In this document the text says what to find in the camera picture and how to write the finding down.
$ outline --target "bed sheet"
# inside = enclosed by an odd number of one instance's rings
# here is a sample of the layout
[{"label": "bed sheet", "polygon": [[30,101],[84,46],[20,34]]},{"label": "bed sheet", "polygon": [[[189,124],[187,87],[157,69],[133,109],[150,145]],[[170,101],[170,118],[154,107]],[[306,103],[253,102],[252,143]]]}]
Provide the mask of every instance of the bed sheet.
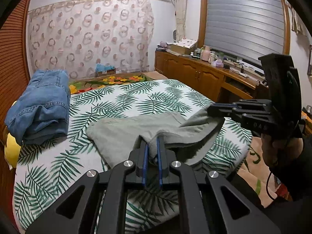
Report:
[{"label": "bed sheet", "polygon": [[[86,136],[90,122],[103,117],[131,117],[178,111],[189,118],[207,97],[177,80],[157,80],[129,85],[107,86],[71,96],[67,137],[21,150],[14,184],[13,211],[21,232],[88,170],[109,169]],[[122,134],[116,134],[116,140]],[[204,159],[194,168],[214,169],[228,175],[245,158],[252,134],[226,118]],[[149,173],[146,190],[128,193],[125,233],[149,229],[178,214],[175,191],[161,191],[158,176]]]}]

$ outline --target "yellow plush toy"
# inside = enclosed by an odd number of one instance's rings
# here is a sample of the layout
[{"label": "yellow plush toy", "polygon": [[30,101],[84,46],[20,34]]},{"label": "yellow plush toy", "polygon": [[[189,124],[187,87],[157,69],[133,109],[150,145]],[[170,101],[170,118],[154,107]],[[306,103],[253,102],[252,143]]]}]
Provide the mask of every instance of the yellow plush toy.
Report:
[{"label": "yellow plush toy", "polygon": [[16,168],[18,163],[18,156],[21,151],[21,146],[19,146],[13,136],[9,133],[7,127],[4,130],[4,157],[6,161],[13,167]]}]

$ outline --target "wooden desk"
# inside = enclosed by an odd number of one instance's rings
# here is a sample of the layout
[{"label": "wooden desk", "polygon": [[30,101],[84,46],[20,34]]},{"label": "wooden desk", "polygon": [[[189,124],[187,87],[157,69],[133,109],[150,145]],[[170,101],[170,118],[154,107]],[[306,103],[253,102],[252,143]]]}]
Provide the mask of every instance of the wooden desk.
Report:
[{"label": "wooden desk", "polygon": [[155,69],[168,78],[185,83],[215,102],[227,102],[230,92],[242,99],[255,97],[255,81],[232,70],[213,67],[199,59],[156,51]]}]

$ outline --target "window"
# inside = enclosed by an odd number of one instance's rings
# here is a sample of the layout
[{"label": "window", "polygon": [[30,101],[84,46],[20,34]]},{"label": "window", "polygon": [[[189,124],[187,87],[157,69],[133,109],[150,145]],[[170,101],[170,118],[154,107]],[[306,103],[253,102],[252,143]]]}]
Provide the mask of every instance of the window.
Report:
[{"label": "window", "polygon": [[281,0],[207,0],[204,44],[258,65],[258,57],[282,54]]}]

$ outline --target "person's arm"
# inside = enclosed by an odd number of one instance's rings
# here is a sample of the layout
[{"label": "person's arm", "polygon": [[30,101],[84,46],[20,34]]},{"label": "person's arm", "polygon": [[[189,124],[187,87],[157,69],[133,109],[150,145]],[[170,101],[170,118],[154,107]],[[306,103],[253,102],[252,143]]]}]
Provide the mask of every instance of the person's arm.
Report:
[{"label": "person's arm", "polygon": [[263,159],[270,171],[287,187],[294,201],[312,195],[312,147],[302,138],[285,141],[262,136]]}]

